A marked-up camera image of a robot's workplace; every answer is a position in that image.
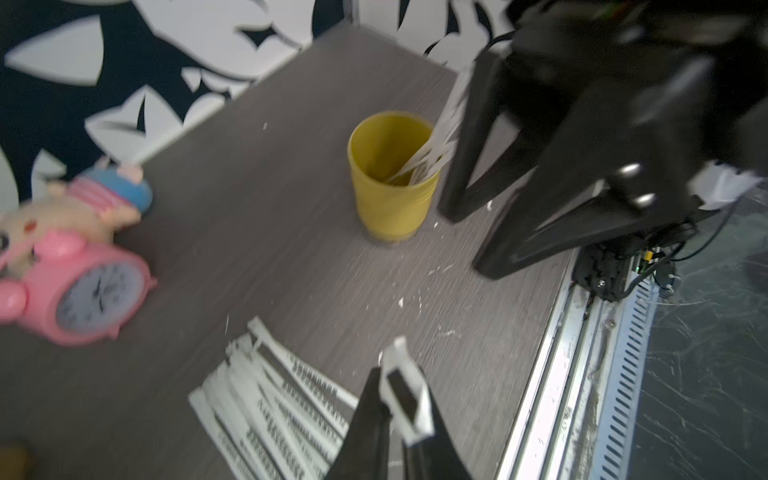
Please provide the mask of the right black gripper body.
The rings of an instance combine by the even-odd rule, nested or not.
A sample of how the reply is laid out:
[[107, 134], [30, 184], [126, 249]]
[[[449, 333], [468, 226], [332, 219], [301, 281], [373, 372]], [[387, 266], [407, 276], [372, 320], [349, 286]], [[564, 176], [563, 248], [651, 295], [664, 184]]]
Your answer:
[[[686, 187], [709, 161], [750, 171], [748, 12], [513, 11], [509, 18], [515, 28], [509, 64], [535, 89], [534, 124], [524, 129], [542, 127], [536, 167], [573, 109], [613, 107], [677, 122], [677, 134], [690, 145]], [[689, 195], [685, 217], [704, 211]]]

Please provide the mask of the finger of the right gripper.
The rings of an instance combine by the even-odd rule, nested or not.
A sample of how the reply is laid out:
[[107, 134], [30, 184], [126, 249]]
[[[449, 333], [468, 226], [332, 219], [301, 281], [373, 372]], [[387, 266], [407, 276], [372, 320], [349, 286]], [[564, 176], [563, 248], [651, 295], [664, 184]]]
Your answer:
[[[515, 76], [505, 58], [490, 51], [479, 54], [457, 148], [438, 203], [445, 219], [463, 221], [534, 168], [539, 142], [524, 128], [534, 124], [535, 107], [534, 86]], [[517, 137], [482, 176], [472, 181], [494, 123], [502, 114], [518, 128]]]
[[500, 279], [552, 255], [682, 221], [689, 143], [669, 115], [578, 107], [486, 237], [474, 268]]

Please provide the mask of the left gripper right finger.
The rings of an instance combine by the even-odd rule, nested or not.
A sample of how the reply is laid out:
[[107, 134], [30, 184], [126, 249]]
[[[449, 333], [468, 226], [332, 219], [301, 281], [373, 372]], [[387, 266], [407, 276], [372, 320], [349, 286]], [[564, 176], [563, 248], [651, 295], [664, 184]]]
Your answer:
[[431, 389], [430, 400], [434, 434], [412, 446], [403, 445], [405, 479], [470, 479], [443, 421]]

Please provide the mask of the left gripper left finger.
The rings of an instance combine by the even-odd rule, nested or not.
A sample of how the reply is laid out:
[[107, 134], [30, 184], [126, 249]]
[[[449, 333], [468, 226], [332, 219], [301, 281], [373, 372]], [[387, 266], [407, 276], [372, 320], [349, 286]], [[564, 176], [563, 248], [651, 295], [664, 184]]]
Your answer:
[[381, 369], [373, 368], [326, 480], [388, 478], [391, 415], [380, 399], [380, 379]]

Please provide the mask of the eleventh white straw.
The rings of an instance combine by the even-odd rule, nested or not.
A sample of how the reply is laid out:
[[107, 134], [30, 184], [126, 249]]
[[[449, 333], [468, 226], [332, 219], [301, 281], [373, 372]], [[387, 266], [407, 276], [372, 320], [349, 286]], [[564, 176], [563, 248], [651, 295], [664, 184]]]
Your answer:
[[336, 397], [346, 406], [356, 409], [359, 404], [359, 398], [352, 394], [350, 391], [342, 387], [340, 384], [309, 365], [307, 362], [299, 358], [293, 352], [288, 350], [282, 343], [275, 340], [266, 325], [262, 320], [255, 316], [248, 324], [249, 331], [262, 343], [273, 351], [273, 355], [277, 357], [286, 369], [294, 371], [299, 378], [308, 378], [312, 382], [316, 383], [319, 387], [327, 390], [332, 396]]

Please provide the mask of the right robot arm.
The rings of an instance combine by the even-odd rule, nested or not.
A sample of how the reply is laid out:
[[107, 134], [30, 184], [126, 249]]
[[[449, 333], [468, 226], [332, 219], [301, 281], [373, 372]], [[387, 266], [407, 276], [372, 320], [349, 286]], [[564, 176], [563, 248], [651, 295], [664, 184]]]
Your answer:
[[518, 186], [473, 266], [500, 279], [636, 242], [767, 176], [763, 1], [513, 1], [483, 50], [439, 202], [458, 223]]

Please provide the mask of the bundle of wrapped straws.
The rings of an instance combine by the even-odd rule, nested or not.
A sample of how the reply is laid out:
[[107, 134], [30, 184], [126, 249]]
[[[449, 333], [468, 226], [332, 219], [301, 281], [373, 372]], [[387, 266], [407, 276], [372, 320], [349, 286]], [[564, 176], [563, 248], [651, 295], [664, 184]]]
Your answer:
[[424, 183], [452, 160], [466, 111], [473, 70], [469, 66], [459, 72], [429, 139], [387, 180], [388, 183], [393, 184], [405, 176], [409, 176], [409, 186]]

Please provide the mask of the yellow plastic cup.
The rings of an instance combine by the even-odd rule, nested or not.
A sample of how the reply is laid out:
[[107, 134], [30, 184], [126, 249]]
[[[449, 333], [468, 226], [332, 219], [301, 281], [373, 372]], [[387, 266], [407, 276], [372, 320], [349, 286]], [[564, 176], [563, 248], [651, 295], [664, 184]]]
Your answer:
[[433, 125], [407, 112], [385, 111], [357, 125], [347, 156], [358, 216], [368, 233], [396, 243], [415, 235], [426, 220], [439, 176], [410, 183], [397, 173], [429, 139]]

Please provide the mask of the pink alarm clock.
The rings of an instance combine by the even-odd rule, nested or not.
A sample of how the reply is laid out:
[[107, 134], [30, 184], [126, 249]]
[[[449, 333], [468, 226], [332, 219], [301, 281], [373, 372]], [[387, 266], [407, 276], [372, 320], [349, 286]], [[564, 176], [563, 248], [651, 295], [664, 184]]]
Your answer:
[[1, 280], [1, 323], [61, 346], [117, 338], [157, 285], [142, 257], [74, 230], [51, 230], [9, 248], [1, 267], [26, 253], [34, 265], [19, 279]]

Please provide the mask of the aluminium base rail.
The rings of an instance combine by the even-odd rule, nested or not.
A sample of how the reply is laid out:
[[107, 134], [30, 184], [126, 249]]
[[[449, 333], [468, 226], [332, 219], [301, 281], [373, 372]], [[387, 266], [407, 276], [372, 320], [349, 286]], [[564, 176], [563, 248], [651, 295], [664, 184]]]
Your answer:
[[576, 259], [569, 254], [497, 479], [560, 477], [602, 307], [572, 280]]

